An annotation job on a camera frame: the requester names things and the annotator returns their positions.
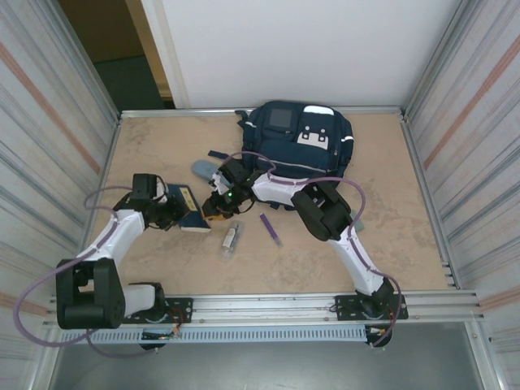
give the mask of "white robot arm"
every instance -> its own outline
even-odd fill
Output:
[[[221,183],[221,176],[231,183],[230,188]],[[246,200],[294,207],[307,230],[318,240],[332,245],[352,276],[356,293],[362,297],[363,309],[370,317],[377,317],[388,309],[393,295],[392,284],[378,275],[377,267],[359,241],[355,228],[349,232],[352,223],[349,204],[330,183],[306,184],[307,180],[269,177],[262,172],[249,175],[236,160],[231,159],[213,176],[211,183],[215,191],[204,203],[202,212],[208,219],[229,218],[240,213],[239,205]],[[277,181],[290,181],[292,184]]]
[[[135,174],[132,191],[118,202],[114,211],[116,217],[112,215],[97,239],[78,257],[93,254],[56,275],[57,317],[62,329],[116,328],[124,317],[136,312],[144,312],[148,319],[164,315],[161,285],[142,283],[123,288],[118,268],[132,242],[146,228],[154,226],[167,231],[189,209],[168,193],[159,176]],[[62,260],[58,267],[70,261]],[[91,284],[93,289],[85,288]]]

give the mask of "beige surface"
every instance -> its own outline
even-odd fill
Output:
[[[395,115],[351,115],[356,138],[346,177],[366,192],[359,233],[374,263],[394,275],[406,290],[447,288],[439,254]],[[210,186],[191,173],[192,162],[208,150],[231,153],[241,147],[236,117],[125,119],[107,185],[131,185],[132,174],[159,174],[167,183],[189,184],[202,204]],[[346,184],[338,189],[350,205],[359,196]],[[113,206],[124,192],[102,199]],[[278,249],[262,225],[263,212],[284,243]],[[315,240],[296,212],[257,204],[234,219],[245,222],[235,256],[219,249],[230,220],[214,221],[208,234],[148,229],[121,266],[124,282],[161,282],[168,294],[320,293],[353,291],[353,283],[332,248]],[[94,229],[108,216],[100,214]]]

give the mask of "pen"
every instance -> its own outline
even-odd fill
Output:
[[[282,241],[280,240],[280,238],[276,234],[275,229],[272,227],[272,225],[269,223],[269,220],[267,219],[267,217],[263,213],[260,214],[260,219],[262,220],[263,224],[266,226],[267,231],[269,232],[269,234],[271,235],[271,237],[275,241],[275,243],[280,248],[283,247],[284,245],[282,244]]]

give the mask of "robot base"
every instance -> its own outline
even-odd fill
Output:
[[[191,323],[192,312],[193,312],[193,299],[192,298],[176,298],[168,297],[164,298],[164,292],[162,293],[163,308],[161,311],[157,310],[150,313],[151,310],[137,311],[130,317],[123,320],[123,324],[139,324],[139,323]]]
[[[374,320],[392,320],[392,313],[397,312],[399,304],[399,296],[395,293],[390,297],[387,310],[380,313],[367,313],[364,309],[363,299],[361,295],[338,295],[334,297],[335,305],[330,311],[336,313],[338,321],[363,321],[367,319]],[[397,319],[408,319],[408,309],[405,297],[402,297],[401,311]]]

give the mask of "corrugated metal wall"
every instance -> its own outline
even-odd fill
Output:
[[[11,308],[32,281],[79,249],[85,194],[99,185],[116,112],[54,2],[0,2],[0,388],[27,379],[35,348]],[[36,332],[49,284],[22,320]]]
[[[459,283],[519,388],[520,2],[480,1],[466,22],[410,127]]]

